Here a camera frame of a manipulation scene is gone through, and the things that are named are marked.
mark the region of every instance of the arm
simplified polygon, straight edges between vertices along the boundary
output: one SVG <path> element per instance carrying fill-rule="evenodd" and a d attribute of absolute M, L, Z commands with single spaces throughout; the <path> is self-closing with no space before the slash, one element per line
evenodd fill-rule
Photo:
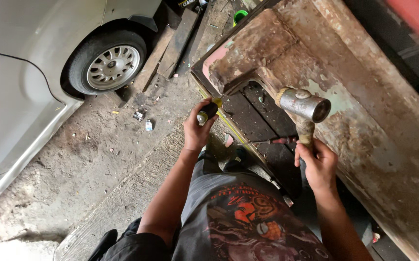
<path fill-rule="evenodd" d="M 316 156 L 298 143 L 295 166 L 299 167 L 300 156 L 306 162 L 306 178 L 316 198 L 324 246 L 337 260 L 373 261 L 339 198 L 335 183 L 337 155 L 318 139 L 314 139 L 314 148 Z"/>
<path fill-rule="evenodd" d="M 179 158 L 167 175 L 158 193 L 148 205 L 137 233 L 152 233 L 160 236 L 167 246 L 172 244 L 172 236 L 178 225 L 182 209 L 187 200 L 190 180 L 198 154 L 208 140 L 211 126 L 218 116 L 200 126 L 196 115 L 209 104 L 211 98 L 203 100 L 191 111 L 184 122 L 185 144 Z"/>

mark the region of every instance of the car tire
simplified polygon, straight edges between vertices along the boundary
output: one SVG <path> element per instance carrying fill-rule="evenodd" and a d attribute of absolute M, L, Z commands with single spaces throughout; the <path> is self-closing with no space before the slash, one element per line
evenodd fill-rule
<path fill-rule="evenodd" d="M 70 84 L 79 92 L 96 95 L 131 82 L 145 62 L 146 44 L 128 30 L 102 32 L 90 36 L 71 57 L 67 64 Z"/>

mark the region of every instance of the graphic print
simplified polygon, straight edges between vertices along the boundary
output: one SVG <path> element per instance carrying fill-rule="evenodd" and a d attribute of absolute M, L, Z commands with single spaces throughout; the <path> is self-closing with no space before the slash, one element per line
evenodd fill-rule
<path fill-rule="evenodd" d="M 328 260 L 317 237 L 284 202 L 241 182 L 210 195 L 208 227 L 219 260 Z"/>

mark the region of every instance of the hammer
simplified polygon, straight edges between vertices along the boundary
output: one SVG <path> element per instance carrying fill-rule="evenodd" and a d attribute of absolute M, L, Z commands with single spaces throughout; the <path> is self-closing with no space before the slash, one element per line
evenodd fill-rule
<path fill-rule="evenodd" d="M 329 115 L 331 103 L 328 99 L 312 95 L 308 90 L 284 87 L 279 90 L 275 103 L 289 113 L 297 115 L 296 129 L 300 142 L 312 151 L 312 136 L 316 123 Z M 307 186 L 306 163 L 300 158 L 300 171 L 303 186 Z"/>

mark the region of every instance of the wooden hammer handle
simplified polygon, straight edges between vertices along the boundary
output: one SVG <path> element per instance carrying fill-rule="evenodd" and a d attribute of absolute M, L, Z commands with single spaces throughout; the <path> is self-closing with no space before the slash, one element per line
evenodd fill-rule
<path fill-rule="evenodd" d="M 314 134 L 314 122 L 298 116 L 296 120 L 296 129 L 299 141 L 312 151 L 312 135 Z"/>

